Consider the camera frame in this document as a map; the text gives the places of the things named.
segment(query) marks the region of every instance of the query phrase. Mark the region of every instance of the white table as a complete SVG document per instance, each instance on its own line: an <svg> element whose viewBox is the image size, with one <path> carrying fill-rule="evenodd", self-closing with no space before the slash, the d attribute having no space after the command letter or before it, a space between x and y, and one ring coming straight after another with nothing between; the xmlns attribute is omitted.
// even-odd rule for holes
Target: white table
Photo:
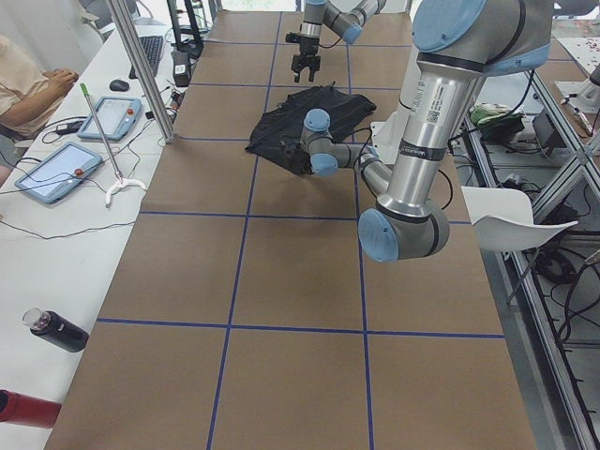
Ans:
<svg viewBox="0 0 600 450"><path fill-rule="evenodd" d="M166 26L138 28L141 36L164 35L166 31ZM157 85L161 91L170 86L167 80L173 81L170 51L170 45L166 43L157 75ZM92 98L141 98L144 111L148 111L139 81L128 79L129 68L121 39L114 32L82 74L80 82L86 84ZM109 82L116 78L127 80L130 83L129 91L111 92ZM171 89L163 92L165 101L170 93ZM76 84L51 121L87 114L87 103ZM128 142L142 130L146 122L142 115L126 138L115 145ZM42 159L68 141L78 142L79 139L69 135L54 144L45 144L38 137L26 155ZM150 184L162 144L159 128L152 123L132 144L141 157L132 177L144 181L146 185ZM108 158L101 143L85 142L83 145ZM125 150L116 160L124 176L128 176L138 159ZM20 167L28 169L32 166L23 162ZM46 236L131 222L138 215L144 195L139 187L128 187L112 197L112 206L107 209L104 192L92 183L84 182L61 202L49 206L21 192L5 193L15 190L14 181L19 176L21 172L13 171L0 189L3 192L0 195L0 214L11 225ZM104 189L109 188L115 181L110 161L98 168L91 178ZM0 389L63 401L82 354L66 352L34 337L22 325L22 315L33 307L51 309L90 332L130 231L131 226L126 226L46 241L0 224L3 256L0 261ZM49 435L50 431L46 429L2 423L0 448L39 450L44 447Z"/></svg>

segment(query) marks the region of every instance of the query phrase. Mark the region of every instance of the white wall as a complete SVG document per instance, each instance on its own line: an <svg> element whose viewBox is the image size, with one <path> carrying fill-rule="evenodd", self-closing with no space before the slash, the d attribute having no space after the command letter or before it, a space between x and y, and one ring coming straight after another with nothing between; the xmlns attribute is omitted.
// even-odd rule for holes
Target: white wall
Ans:
<svg viewBox="0 0 600 450"><path fill-rule="evenodd" d="M0 34L27 49L44 70L82 72L102 45L80 21L77 0L2 0Z"/></svg>

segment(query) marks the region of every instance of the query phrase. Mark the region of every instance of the computer mouse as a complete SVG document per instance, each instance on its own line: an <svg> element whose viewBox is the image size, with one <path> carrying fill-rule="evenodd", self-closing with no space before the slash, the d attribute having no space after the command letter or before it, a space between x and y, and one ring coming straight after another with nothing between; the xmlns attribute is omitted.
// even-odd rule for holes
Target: computer mouse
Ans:
<svg viewBox="0 0 600 450"><path fill-rule="evenodd" d="M124 80L112 80L109 84L112 91L125 92L129 90L129 83Z"/></svg>

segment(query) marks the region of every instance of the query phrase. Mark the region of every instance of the black water bottle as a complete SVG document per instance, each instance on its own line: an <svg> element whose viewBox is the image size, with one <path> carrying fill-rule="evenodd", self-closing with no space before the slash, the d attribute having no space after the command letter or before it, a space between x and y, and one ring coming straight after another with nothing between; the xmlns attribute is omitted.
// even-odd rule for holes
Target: black water bottle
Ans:
<svg viewBox="0 0 600 450"><path fill-rule="evenodd" d="M42 311L32 307L23 314L22 322L30 328L34 336L72 353L83 350L89 338L89 335L79 326L54 311Z"/></svg>

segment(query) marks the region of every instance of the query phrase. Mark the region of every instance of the cardboard table surface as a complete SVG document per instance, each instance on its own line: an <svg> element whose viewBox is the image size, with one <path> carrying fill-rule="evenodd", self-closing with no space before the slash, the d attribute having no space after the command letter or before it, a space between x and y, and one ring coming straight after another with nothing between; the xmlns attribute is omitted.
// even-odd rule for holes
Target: cardboard table surface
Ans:
<svg viewBox="0 0 600 450"><path fill-rule="evenodd" d="M219 13L48 450L535 448L452 161L446 248L379 264L352 171L299 177L245 151L308 87L284 40L301 20ZM410 48L407 15L376 16L320 51L315 83L385 120ZM439 177L432 198L449 193Z"/></svg>

